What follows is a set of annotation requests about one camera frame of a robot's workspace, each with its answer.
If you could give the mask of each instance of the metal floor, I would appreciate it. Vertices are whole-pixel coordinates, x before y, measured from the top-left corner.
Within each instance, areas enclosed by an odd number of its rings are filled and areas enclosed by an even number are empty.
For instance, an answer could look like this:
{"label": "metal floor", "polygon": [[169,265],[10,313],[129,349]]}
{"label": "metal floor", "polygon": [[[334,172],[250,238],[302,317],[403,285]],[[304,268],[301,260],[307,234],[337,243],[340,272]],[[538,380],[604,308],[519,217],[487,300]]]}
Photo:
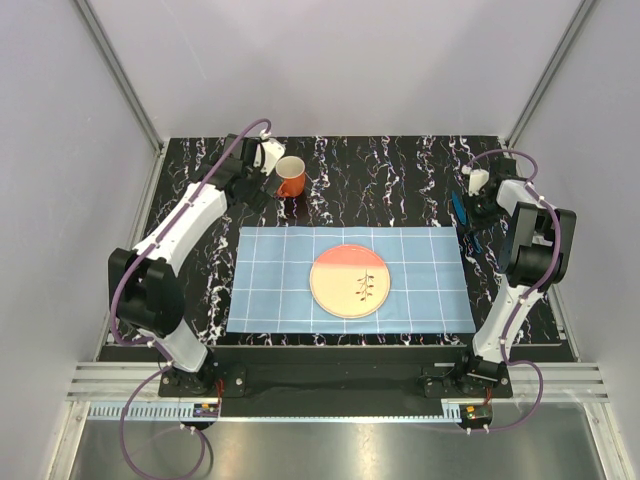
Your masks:
{"label": "metal floor", "polygon": [[[522,413],[495,405],[496,425]],[[126,440],[148,473],[184,474],[199,442],[172,432],[153,442],[166,422],[129,422]],[[524,426],[467,437],[454,426],[409,424],[219,423],[206,430],[215,454],[194,479],[604,479],[581,406],[543,404]],[[88,421],[71,478],[136,479],[125,464],[113,421]]]}

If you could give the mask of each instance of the orange mug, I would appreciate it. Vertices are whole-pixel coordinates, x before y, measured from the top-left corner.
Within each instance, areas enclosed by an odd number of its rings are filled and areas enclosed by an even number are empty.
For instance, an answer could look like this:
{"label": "orange mug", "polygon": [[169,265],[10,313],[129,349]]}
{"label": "orange mug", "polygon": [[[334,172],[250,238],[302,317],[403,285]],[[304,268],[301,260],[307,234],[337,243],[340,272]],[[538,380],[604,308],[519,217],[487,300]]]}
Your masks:
{"label": "orange mug", "polygon": [[276,192],[279,197],[297,197],[304,191],[307,175],[300,157],[282,157],[276,163],[276,174],[282,179]]}

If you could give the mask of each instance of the light blue cloth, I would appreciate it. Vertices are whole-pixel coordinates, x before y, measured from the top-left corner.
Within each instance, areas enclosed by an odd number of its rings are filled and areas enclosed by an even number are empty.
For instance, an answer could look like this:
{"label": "light blue cloth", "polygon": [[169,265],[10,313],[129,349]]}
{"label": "light blue cloth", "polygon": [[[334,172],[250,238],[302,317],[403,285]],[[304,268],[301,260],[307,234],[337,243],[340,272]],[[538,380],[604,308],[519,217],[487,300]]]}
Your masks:
{"label": "light blue cloth", "polygon": [[[343,319],[313,299],[315,259],[342,244],[377,253],[391,291],[377,312]],[[243,227],[228,332],[474,333],[458,238],[453,227]]]}

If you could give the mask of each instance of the plate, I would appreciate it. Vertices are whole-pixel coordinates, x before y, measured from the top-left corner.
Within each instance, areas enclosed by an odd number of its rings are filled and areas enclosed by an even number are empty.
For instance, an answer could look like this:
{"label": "plate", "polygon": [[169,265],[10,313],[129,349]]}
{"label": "plate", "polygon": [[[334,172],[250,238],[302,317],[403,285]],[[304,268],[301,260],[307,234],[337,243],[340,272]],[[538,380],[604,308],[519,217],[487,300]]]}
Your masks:
{"label": "plate", "polygon": [[324,252],[311,268],[310,282],[316,302],[340,318],[375,312],[391,288],[384,261],[360,245],[340,245]]}

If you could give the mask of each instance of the marble tabletop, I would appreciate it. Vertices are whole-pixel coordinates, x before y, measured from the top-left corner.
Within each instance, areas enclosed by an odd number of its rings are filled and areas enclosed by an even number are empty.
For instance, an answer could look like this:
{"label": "marble tabletop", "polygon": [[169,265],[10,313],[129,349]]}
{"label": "marble tabletop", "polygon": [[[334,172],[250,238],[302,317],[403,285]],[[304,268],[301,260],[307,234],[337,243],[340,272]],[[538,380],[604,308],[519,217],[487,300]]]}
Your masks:
{"label": "marble tabletop", "polygon": [[[409,345],[458,344],[446,335],[312,335],[227,333],[239,227],[455,225],[451,193],[461,193],[464,165],[483,151],[500,148],[496,137],[283,137],[287,155],[304,159],[305,193],[274,200],[264,212],[230,208],[202,236],[183,264],[185,318],[207,345]],[[182,197],[191,174],[222,153],[221,138],[174,138],[145,228],[150,233]],[[461,246],[471,311],[477,328],[498,291],[497,255],[506,221],[478,235],[483,251]],[[539,302],[518,336],[519,343],[560,343],[549,303]]]}

